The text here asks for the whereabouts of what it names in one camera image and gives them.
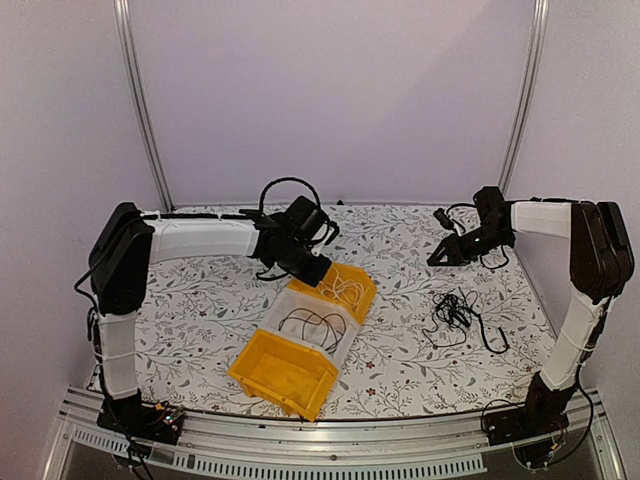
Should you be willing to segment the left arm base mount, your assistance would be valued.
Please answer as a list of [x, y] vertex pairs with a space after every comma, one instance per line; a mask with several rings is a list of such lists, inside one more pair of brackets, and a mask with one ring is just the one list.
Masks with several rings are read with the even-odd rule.
[[176, 445], [182, 432], [184, 411], [166, 402], [146, 405], [137, 398], [105, 399], [97, 418], [103, 429], [134, 439]]

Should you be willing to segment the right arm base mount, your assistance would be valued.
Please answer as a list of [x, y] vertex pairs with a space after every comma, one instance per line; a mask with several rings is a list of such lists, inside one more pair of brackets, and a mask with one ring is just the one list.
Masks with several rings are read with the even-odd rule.
[[523, 406], [504, 399], [489, 402], [480, 417], [489, 445], [510, 445], [516, 461], [529, 470], [550, 466], [564, 444], [568, 426], [564, 412], [532, 417]]

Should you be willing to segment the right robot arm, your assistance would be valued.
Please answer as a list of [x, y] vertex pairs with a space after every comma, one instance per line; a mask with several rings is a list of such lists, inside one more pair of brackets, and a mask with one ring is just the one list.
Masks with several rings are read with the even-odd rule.
[[473, 197], [478, 228], [445, 237], [427, 262], [462, 266], [491, 250], [515, 244], [519, 233], [565, 238], [569, 242], [572, 296], [552, 353], [532, 377], [523, 406], [490, 413], [481, 424], [493, 444], [565, 428], [567, 404], [584, 362], [604, 329], [612, 301], [634, 272], [634, 257], [615, 202], [532, 199], [507, 201], [496, 186]]

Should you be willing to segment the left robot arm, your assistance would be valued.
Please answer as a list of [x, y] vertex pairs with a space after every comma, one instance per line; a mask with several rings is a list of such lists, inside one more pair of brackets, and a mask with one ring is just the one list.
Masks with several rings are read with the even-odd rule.
[[135, 373], [135, 322], [150, 266], [180, 258], [247, 257], [311, 287], [328, 273], [332, 262], [320, 251], [340, 228], [319, 196], [300, 195], [274, 213], [266, 212], [265, 199], [236, 214], [145, 213], [132, 202], [111, 214], [73, 289], [91, 303], [87, 337], [100, 367], [104, 409], [122, 432], [138, 435], [156, 422], [174, 427], [144, 406]]

